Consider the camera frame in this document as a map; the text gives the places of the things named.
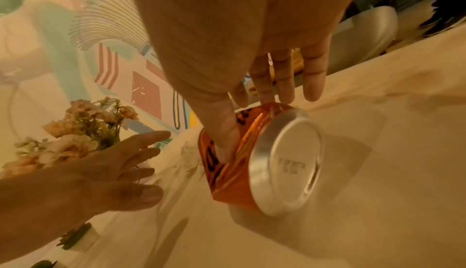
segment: beige tabletop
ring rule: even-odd
[[[273,219],[213,201],[196,140],[153,166],[153,209],[118,214],[70,267],[466,267],[466,26],[327,78],[326,135],[305,207]]]

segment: mural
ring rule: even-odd
[[[138,110],[128,135],[199,123],[167,83],[133,0],[0,0],[0,162],[60,118],[68,102],[119,97]],[[170,140],[159,143],[163,147]]]

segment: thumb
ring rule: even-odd
[[[186,98],[186,101],[215,142],[217,158],[223,163],[229,162],[238,146],[240,133],[228,93],[209,93],[205,100]]]
[[[106,211],[137,211],[158,204],[164,196],[156,185],[111,182],[99,193],[99,209]]]

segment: orange can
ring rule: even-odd
[[[205,130],[199,152],[214,200],[277,216],[301,208],[321,170],[324,140],[305,111],[268,103],[236,114],[241,139],[223,164]]]

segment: shoe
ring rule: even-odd
[[[439,33],[443,33],[444,31],[448,31],[449,29],[456,27],[464,21],[466,21],[466,12],[456,16],[443,17],[433,28],[424,33],[424,37],[427,38]]]
[[[442,11],[440,11],[438,8],[436,8],[434,10],[434,13],[433,13],[432,17],[430,19],[424,21],[423,23],[421,23],[419,25],[419,27],[421,29],[430,27],[431,25],[434,25],[434,24],[438,23],[438,21],[441,20],[441,19],[442,19]]]

